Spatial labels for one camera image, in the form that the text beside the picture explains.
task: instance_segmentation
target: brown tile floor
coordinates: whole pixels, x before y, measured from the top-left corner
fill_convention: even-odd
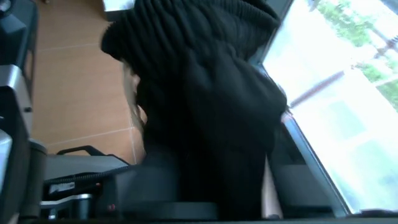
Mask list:
[[[99,49],[108,22],[101,0],[39,7],[33,137],[49,153],[92,145],[135,164],[144,155],[131,124],[121,65]]]

